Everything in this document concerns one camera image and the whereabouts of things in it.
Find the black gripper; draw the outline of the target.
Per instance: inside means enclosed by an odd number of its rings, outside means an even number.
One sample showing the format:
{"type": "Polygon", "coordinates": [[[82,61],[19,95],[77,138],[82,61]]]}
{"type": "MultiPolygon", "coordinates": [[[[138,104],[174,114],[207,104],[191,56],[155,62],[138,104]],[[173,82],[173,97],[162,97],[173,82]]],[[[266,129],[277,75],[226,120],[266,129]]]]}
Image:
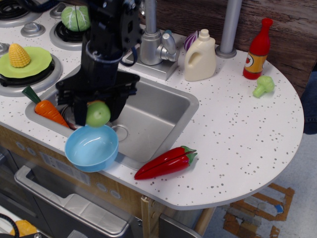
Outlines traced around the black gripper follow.
{"type": "Polygon", "coordinates": [[[110,109],[110,120],[120,116],[126,100],[137,92],[140,76],[118,70],[125,51],[111,47],[104,51],[96,47],[82,47],[79,70],[56,83],[59,105],[73,106],[75,122],[86,125],[87,103],[104,101],[110,109]]]}

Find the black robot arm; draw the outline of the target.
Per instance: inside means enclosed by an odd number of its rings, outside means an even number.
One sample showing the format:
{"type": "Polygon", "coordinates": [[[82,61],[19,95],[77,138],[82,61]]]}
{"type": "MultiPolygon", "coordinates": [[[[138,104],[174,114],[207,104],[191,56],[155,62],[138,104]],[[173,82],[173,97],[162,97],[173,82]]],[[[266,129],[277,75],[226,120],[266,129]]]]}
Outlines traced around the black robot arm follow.
{"type": "Polygon", "coordinates": [[[79,71],[59,81],[58,103],[74,109],[75,122],[86,124],[87,103],[103,101],[116,120],[126,100],[137,92],[140,76],[119,72],[118,65],[129,49],[140,43],[139,0],[68,0],[88,8],[90,29],[84,34],[79,71]]]}

